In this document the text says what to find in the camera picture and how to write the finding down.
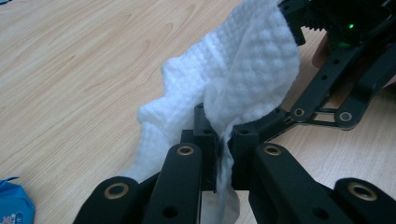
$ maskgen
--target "textured napkin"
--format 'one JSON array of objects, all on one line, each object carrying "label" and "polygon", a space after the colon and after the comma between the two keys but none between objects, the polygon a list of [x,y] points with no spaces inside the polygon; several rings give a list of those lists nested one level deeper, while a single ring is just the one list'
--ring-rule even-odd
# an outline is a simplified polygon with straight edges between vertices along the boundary
[{"label": "textured napkin", "polygon": [[204,102],[224,142],[218,192],[203,194],[202,223],[234,223],[239,200],[231,188],[227,148],[234,125],[259,119],[284,99],[299,72],[299,52],[276,0],[245,0],[216,30],[163,65],[164,96],[143,105],[134,164],[122,175],[138,182],[158,173],[182,130],[193,127],[193,108]]}]

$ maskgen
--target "wooden table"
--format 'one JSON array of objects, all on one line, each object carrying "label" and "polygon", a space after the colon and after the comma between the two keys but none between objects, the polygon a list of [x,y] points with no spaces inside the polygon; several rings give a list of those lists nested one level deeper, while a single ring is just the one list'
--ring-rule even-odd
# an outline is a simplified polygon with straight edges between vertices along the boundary
[{"label": "wooden table", "polygon": [[[162,63],[239,1],[14,0],[0,7],[0,178],[21,177],[14,182],[35,204],[35,223],[72,223],[93,189],[133,162],[136,111],[163,94]],[[293,96],[317,71],[310,61],[323,33],[304,31]],[[275,142],[320,183],[354,176],[396,197],[395,99],[381,92],[353,131],[297,127]],[[237,223],[255,223],[240,194]]]}]

